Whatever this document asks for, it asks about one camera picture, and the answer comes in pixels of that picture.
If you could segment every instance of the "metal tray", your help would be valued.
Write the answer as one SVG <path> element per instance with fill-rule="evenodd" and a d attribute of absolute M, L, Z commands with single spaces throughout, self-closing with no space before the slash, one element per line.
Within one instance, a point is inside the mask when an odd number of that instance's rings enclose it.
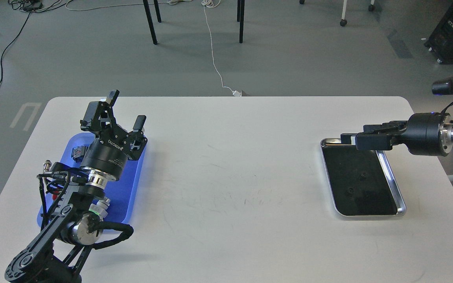
<path fill-rule="evenodd" d="M 339 138 L 325 138 L 320 148 L 333 204 L 340 215 L 365 219 L 405 213 L 405 202 L 383 151 L 358 151 Z"/>

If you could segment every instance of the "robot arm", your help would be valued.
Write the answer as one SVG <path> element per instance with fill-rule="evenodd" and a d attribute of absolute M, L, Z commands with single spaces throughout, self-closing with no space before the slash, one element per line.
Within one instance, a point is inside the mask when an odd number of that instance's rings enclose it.
<path fill-rule="evenodd" d="M 120 179 L 128 159 L 138 160 L 147 143 L 143 125 L 146 116 L 137 116 L 132 132 L 116 124 L 113 105 L 119 91 L 112 91 L 106 101 L 90 102 L 81 130 L 95 135 L 86 149 L 79 168 L 62 163 L 45 163 L 40 180 L 43 204 L 41 232 L 8 265 L 5 279 L 14 283 L 80 283 L 79 272 L 92 249 L 102 249 L 128 239 L 133 228 L 128 224 L 106 222 L 92 211 L 94 199 L 103 199 L 108 181 Z M 54 179 L 57 198 L 46 210 L 44 182 Z M 121 234 L 113 239 L 96 243 L 103 229 L 114 229 Z M 53 255 L 53 241 L 61 240 L 74 245 L 64 260 Z"/>
<path fill-rule="evenodd" d="M 453 77 L 433 83 L 433 94 L 453 95 Z M 385 151 L 404 143 L 415 155 L 447 156 L 453 146 L 453 120 L 446 113 L 449 106 L 440 113 L 415 113 L 407 121 L 365 125 L 358 134 L 341 134 L 341 140 L 358 150 Z"/>

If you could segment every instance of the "gray floor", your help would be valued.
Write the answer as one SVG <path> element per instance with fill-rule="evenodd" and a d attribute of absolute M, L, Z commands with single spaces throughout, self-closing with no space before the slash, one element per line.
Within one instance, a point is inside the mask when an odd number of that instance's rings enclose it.
<path fill-rule="evenodd" d="M 44 0 L 45 5 L 52 2 Z M 70 7 L 133 2 L 76 0 Z M 244 43 L 239 44 L 237 1 L 222 0 L 207 16 L 225 85 L 251 96 L 402 96 L 415 112 L 444 108 L 453 97 L 434 97 L 431 83 L 453 76 L 453 65 L 438 64 L 421 38 L 429 37 L 452 1 L 377 0 L 372 13 L 369 2 L 349 1 L 348 25 L 340 27 L 340 0 L 307 0 L 305 5 L 247 0 Z M 231 95 L 221 88 L 212 66 L 200 0 L 160 5 L 160 10 L 162 23 L 152 11 L 157 46 L 151 43 L 143 6 L 94 11 L 62 7 L 30 16 L 4 58 L 0 192 L 45 104 L 54 97 L 103 96 L 113 88 L 122 96 Z M 0 1 L 0 54 L 26 16 Z M 16 120 L 25 103 L 34 104 Z M 38 115 L 29 120 L 31 106 Z M 53 137 L 44 136 L 43 146 L 47 138 Z M 453 152 L 440 161 L 453 174 Z"/>

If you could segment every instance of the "white table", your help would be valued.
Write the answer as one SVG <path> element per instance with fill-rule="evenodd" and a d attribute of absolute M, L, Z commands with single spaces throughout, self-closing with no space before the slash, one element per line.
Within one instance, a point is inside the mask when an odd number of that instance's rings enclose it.
<path fill-rule="evenodd" d="M 36 125 L 0 196 L 0 282 L 39 232 L 36 174 L 96 99 L 55 98 Z M 402 217 L 346 221 L 332 206 L 320 140 L 408 119 L 403 98 L 120 97 L 114 113 L 126 129 L 148 117 L 135 233 L 90 254 L 86 283 L 453 282 L 453 189 L 436 157 L 387 152 Z"/>

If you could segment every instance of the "cable bundle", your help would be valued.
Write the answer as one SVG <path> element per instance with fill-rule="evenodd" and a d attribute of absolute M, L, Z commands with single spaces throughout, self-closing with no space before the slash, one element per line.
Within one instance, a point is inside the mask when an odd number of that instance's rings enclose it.
<path fill-rule="evenodd" d="M 46 11 L 52 11 L 59 7 L 64 6 L 65 4 L 61 5 L 63 0 L 56 0 L 52 5 L 48 7 L 41 7 L 39 9 L 34 9 L 33 5 L 38 2 L 36 0 L 7 0 L 7 3 L 11 5 L 11 8 L 14 10 L 23 11 L 25 13 L 44 13 Z"/>
<path fill-rule="evenodd" d="M 218 4 L 214 4 L 212 0 L 203 0 L 202 1 L 202 6 L 208 7 L 208 8 L 216 8 L 218 5 L 221 3 L 221 0 L 218 1 Z"/>

